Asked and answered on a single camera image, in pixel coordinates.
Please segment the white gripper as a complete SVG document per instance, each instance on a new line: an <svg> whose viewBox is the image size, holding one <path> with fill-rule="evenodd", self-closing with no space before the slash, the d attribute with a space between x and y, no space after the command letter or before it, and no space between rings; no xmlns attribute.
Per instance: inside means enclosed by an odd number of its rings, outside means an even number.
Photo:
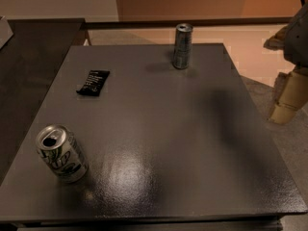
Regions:
<svg viewBox="0 0 308 231"><path fill-rule="evenodd" d="M280 72L275 80L269 120L286 124L308 102L308 4L302 6L287 27L268 38L264 47L273 51L284 49L285 60L301 66L289 73Z"/></svg>

